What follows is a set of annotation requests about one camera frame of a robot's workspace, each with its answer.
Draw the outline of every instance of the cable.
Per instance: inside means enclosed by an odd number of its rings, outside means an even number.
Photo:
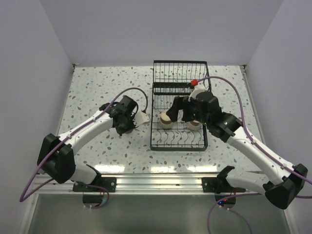
[[[94,189],[102,189],[104,191],[104,193],[107,193],[107,199],[105,200],[105,198],[103,198],[103,201],[101,202],[100,205],[98,206],[90,206],[90,209],[98,209],[98,208],[102,208],[103,206],[105,206],[109,200],[109,192],[104,188],[104,187],[100,187],[100,186],[96,186],[96,185],[91,185],[91,184],[85,184],[80,182],[80,184],[89,187],[89,188],[94,188]]]
[[[208,215],[207,215],[207,229],[208,229],[208,233],[211,234],[211,229],[210,229],[210,225],[209,225],[209,220],[210,220],[210,216],[211,216],[211,212],[213,211],[214,207],[219,204],[219,202],[225,200],[225,199],[229,199],[229,198],[233,198],[233,197],[240,197],[240,196],[256,196],[256,195],[261,195],[259,193],[253,193],[253,194],[236,194],[236,195],[231,195],[231,196],[226,196],[226,197],[223,197],[221,198],[220,200],[216,201],[213,206],[210,208],[209,212],[208,212]],[[237,211],[234,211],[234,210],[231,210],[233,213],[237,214],[238,216],[240,216],[242,219],[245,220],[245,222],[247,223],[248,227],[249,227],[249,230],[250,230],[250,233],[253,234],[253,231],[252,231],[252,228],[251,228],[251,225],[250,223],[240,214],[238,213]]]
[[[251,136],[251,134],[249,133],[249,131],[248,131],[247,127],[246,127],[246,122],[245,122],[245,117],[244,117],[244,110],[243,110],[243,103],[242,103],[241,97],[240,97],[239,92],[236,89],[236,87],[230,81],[228,81],[227,79],[225,79],[223,77],[216,77],[216,76],[205,77],[205,78],[199,79],[198,82],[203,81],[205,79],[211,79],[211,78],[221,79],[221,80],[227,82],[234,89],[234,91],[235,91],[235,93],[237,95],[237,98],[238,98],[239,106],[240,106],[240,113],[241,113],[241,117],[242,117],[242,123],[243,123],[244,132],[246,133],[246,135],[248,136],[248,138],[251,141],[254,141],[253,137]],[[270,155],[265,149],[263,149],[256,141],[254,141],[254,145],[258,148],[258,150],[260,150],[262,153],[264,153],[273,162],[275,162],[279,166],[285,168],[288,172],[294,174],[295,176],[299,177],[300,179],[302,179],[302,180],[304,180],[304,181],[306,181],[306,182],[308,182],[309,184],[312,185],[312,181],[311,180],[309,180],[306,177],[298,174],[297,172],[293,171],[292,169],[290,169],[288,167],[285,167],[280,161],[278,161],[276,158],[274,158],[272,155]]]
[[[108,108],[110,108],[113,103],[117,100],[117,98],[122,95],[123,93],[129,91],[129,90],[139,90],[141,91],[144,96],[145,96],[145,99],[146,99],[146,105],[145,105],[145,109],[143,110],[143,112],[146,112],[147,110],[147,106],[148,106],[148,97],[146,95],[146,93],[140,89],[140,88],[137,88],[137,87],[131,87],[131,88],[127,88],[123,91],[121,91],[119,94],[117,94],[117,96],[108,104],[108,106],[98,115],[95,117],[95,120],[99,119],[103,114],[105,114],[105,112],[108,110]],[[81,129],[85,128],[86,126],[88,126],[89,124],[93,123],[94,120],[90,120],[86,123],[84,123],[83,125],[81,125],[80,127],[78,127],[77,129],[75,129],[72,133],[69,134],[69,137],[72,137],[74,134],[76,134],[78,131],[80,131]],[[48,160],[48,158],[61,146],[63,145],[68,139],[69,137],[65,137],[64,140],[62,140],[56,147],[54,147],[48,154],[46,157],[44,157],[44,159],[40,162],[40,164],[38,165],[38,167],[35,169],[34,173],[31,175],[29,181],[27,182],[25,188],[23,189],[21,195],[20,195],[20,198],[19,198],[19,201],[20,202],[23,202],[25,201],[27,198],[29,198],[32,194],[34,194],[36,191],[38,191],[42,186],[46,185],[47,183],[51,182],[53,179],[50,179],[46,182],[44,182],[43,184],[39,185],[38,187],[36,187],[35,189],[33,189],[31,192],[29,192],[27,195],[27,191],[31,185],[31,183],[34,181],[35,177],[36,177],[36,174],[39,172],[39,170],[41,169],[41,167],[44,165],[44,163]]]

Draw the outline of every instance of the black wire rack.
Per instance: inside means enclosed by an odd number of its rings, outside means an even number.
[[[183,122],[183,112],[171,129],[163,129],[159,118],[170,109],[176,96],[189,96],[189,83],[193,79],[209,76],[205,61],[155,60],[152,91],[151,150],[155,151],[205,151],[208,146],[206,128],[192,131]]]

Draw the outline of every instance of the gray floor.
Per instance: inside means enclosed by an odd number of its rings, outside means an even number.
[[[90,211],[81,195],[40,195],[30,234],[207,234],[211,195],[112,195],[110,203]],[[284,212],[265,197],[241,197],[234,207],[254,234],[289,234]],[[215,208],[212,234],[249,234],[246,223]]]

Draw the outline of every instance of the terrazzo table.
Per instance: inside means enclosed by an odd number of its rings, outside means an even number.
[[[239,66],[209,66],[211,76],[221,76],[238,89],[250,131],[261,139],[247,88]],[[102,104],[110,102],[128,87],[140,87],[149,99],[152,95],[152,67],[76,67],[59,133],[67,132],[88,119]],[[232,88],[221,80],[212,80],[212,91],[223,111],[240,118],[238,99]],[[138,91],[126,93],[143,109],[145,99]],[[151,100],[147,113],[151,113]],[[103,132],[86,144],[75,156],[101,173],[205,173],[218,172],[227,165],[245,171],[259,171],[248,158],[233,147],[208,134],[204,152],[160,152],[150,150],[150,125],[119,136],[115,129]]]

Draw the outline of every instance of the purple cable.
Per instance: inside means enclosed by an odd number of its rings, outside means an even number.
[[[98,115],[95,117],[95,120],[97,120],[98,118],[100,118],[103,114],[105,114],[105,112],[108,110],[108,108],[110,108],[112,106],[112,104],[117,100],[117,98],[122,95],[123,93],[129,91],[129,90],[133,90],[133,89],[136,89],[136,90],[139,90],[141,91],[145,98],[146,98],[146,106],[145,106],[145,109],[143,110],[144,112],[146,112],[147,110],[147,105],[148,105],[148,97],[146,95],[146,93],[140,89],[140,88],[137,88],[137,87],[131,87],[131,88],[127,88],[123,91],[121,91],[109,104],[108,106]],[[78,131],[80,131],[81,129],[85,128],[86,126],[88,126],[90,123],[93,123],[93,119],[86,122],[85,124],[81,125],[80,127],[78,127],[76,130],[74,130],[72,133],[70,133],[70,137],[72,137],[74,134],[76,134]],[[48,160],[48,158],[61,146],[63,145],[67,140],[69,139],[69,137],[65,137],[64,140],[62,140],[56,147],[53,148],[53,150],[51,150],[47,156],[41,161],[41,163],[38,165],[38,167],[35,169],[34,173],[31,175],[29,181],[27,182],[23,192],[21,193],[20,195],[20,198],[19,198],[19,201],[20,202],[23,202],[25,201],[27,198],[29,198],[32,194],[34,194],[36,191],[38,191],[41,187],[43,187],[44,185],[46,185],[47,183],[51,182],[53,179],[49,179],[47,180],[46,182],[44,182],[43,184],[39,185],[38,187],[36,187],[35,189],[33,189],[31,192],[29,192],[27,195],[27,190],[29,189],[31,183],[33,182],[33,180],[35,179],[36,177],[36,174],[39,172],[39,170],[41,169],[41,167],[43,166],[43,164]]]
[[[107,200],[105,202],[102,202],[99,206],[92,206],[91,209],[98,209],[98,208],[102,208],[103,206],[105,206],[109,200],[109,192],[104,188],[104,187],[100,187],[100,186],[96,186],[96,185],[91,185],[91,184],[85,184],[85,183],[81,183],[86,187],[90,187],[90,188],[94,188],[94,189],[102,189],[105,193],[107,193]]]
[[[240,197],[240,196],[256,196],[256,195],[261,195],[261,194],[258,194],[258,193],[254,193],[254,194],[235,194],[235,195],[230,195],[230,196],[226,196],[226,197],[223,197],[221,198],[220,200],[216,201],[213,206],[210,208],[209,212],[208,212],[208,216],[207,216],[207,229],[208,229],[208,233],[211,234],[211,229],[210,229],[210,225],[209,225],[209,220],[210,220],[210,216],[211,216],[211,212],[213,211],[214,207],[219,204],[219,202],[225,200],[225,199],[229,199],[229,198],[233,198],[233,197]],[[240,216],[242,219],[245,220],[245,222],[247,223],[248,227],[249,227],[249,230],[250,230],[250,233],[253,234],[253,231],[252,231],[252,228],[251,228],[251,225],[250,223],[240,214],[238,213],[237,211],[234,211],[234,210],[230,210],[232,211],[233,213],[237,214],[238,216]]]
[[[202,78],[202,79],[199,79],[198,81],[203,81],[205,79],[211,79],[211,78],[215,78],[215,79],[221,79],[225,82],[227,82],[235,91],[236,95],[237,95],[237,98],[238,98],[238,102],[239,102],[239,106],[240,106],[240,113],[242,115],[242,123],[243,123],[243,128],[244,128],[244,131],[246,133],[246,135],[248,136],[248,138],[253,141],[253,137],[250,135],[250,133],[248,132],[248,129],[246,127],[246,122],[245,122],[245,117],[244,117],[244,110],[243,110],[243,103],[242,103],[242,100],[240,98],[240,95],[239,95],[239,92],[238,90],[236,89],[236,87],[230,82],[228,81],[227,79],[223,78],[223,77],[216,77],[216,76],[211,76],[211,77],[205,77],[205,78]],[[278,164],[279,166],[281,167],[284,167],[283,166],[283,163],[281,163],[280,161],[278,161],[276,158],[274,158],[273,156],[271,156],[265,149],[263,149],[257,142],[254,143],[254,145],[258,148],[258,150],[260,150],[262,153],[264,153],[269,159],[271,159],[272,161],[274,161],[276,164]],[[299,177],[300,179],[308,182],[309,184],[312,185],[312,181],[305,178],[304,176],[298,174],[297,172],[293,171],[292,169],[288,168],[288,167],[284,167],[288,172],[294,174],[295,176]],[[297,196],[298,198],[312,198],[312,196]]]

